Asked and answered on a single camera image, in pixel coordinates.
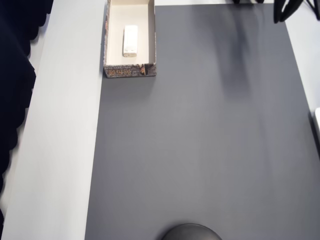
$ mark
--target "black fabric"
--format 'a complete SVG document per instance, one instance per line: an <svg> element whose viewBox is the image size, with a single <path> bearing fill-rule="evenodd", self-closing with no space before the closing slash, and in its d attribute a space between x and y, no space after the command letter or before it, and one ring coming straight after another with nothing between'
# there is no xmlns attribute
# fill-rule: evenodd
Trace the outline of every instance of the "black fabric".
<svg viewBox="0 0 320 240"><path fill-rule="evenodd" d="M46 22L53 0L0 0L0 172L18 143L17 128L25 119L36 74L28 60L30 40Z"/></svg>

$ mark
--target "black round object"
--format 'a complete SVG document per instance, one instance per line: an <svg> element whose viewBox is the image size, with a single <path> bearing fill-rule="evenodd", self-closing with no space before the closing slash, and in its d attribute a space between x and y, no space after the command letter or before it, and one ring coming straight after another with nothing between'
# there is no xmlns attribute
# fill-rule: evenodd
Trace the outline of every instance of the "black round object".
<svg viewBox="0 0 320 240"><path fill-rule="evenodd" d="M221 240L221 238L205 226L187 223L169 230L162 240Z"/></svg>

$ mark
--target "gray surface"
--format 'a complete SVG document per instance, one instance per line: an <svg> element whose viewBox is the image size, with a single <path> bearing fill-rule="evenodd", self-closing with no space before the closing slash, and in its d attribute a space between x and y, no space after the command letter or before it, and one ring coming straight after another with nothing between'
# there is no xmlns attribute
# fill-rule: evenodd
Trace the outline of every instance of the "gray surface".
<svg viewBox="0 0 320 240"><path fill-rule="evenodd" d="M102 82L87 240L185 222L223 240L320 238L309 108L272 7L156 7L157 77Z"/></svg>

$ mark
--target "open box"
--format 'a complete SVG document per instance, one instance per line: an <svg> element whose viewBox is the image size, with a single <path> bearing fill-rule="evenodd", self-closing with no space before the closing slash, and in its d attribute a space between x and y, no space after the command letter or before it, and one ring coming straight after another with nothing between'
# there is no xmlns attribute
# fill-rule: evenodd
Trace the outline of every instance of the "open box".
<svg viewBox="0 0 320 240"><path fill-rule="evenodd" d="M138 26L136 57L123 55L126 25ZM154 0L107 1L103 68L107 78L157 74Z"/></svg>

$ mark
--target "white rectangular block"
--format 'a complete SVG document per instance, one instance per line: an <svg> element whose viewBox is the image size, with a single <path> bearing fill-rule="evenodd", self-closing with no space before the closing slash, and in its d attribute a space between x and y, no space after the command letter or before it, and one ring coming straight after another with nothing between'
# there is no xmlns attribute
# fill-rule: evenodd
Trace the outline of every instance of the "white rectangular block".
<svg viewBox="0 0 320 240"><path fill-rule="evenodd" d="M138 26L126 25L124 27L123 56L136 57L138 53Z"/></svg>

